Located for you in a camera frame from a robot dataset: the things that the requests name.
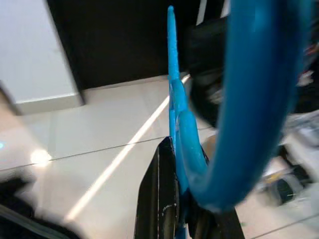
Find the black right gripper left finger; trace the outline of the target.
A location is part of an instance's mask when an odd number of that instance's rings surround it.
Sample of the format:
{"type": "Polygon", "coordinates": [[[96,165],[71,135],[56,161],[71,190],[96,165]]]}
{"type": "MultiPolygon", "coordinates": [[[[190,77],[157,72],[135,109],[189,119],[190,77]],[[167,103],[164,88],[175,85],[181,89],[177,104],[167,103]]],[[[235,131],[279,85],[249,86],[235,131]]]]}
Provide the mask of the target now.
{"type": "Polygon", "coordinates": [[[134,238],[173,239],[179,217],[179,191],[171,137],[157,146],[140,183],[134,238]]]}

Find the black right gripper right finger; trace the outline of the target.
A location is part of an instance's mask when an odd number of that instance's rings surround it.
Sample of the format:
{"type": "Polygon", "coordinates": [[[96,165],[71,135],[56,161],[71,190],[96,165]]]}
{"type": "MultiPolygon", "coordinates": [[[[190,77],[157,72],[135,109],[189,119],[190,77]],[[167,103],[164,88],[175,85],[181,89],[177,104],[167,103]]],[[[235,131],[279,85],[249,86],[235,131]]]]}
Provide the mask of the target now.
{"type": "Polygon", "coordinates": [[[243,239],[244,233],[235,209],[214,214],[189,199],[188,231],[192,239],[243,239]]]}

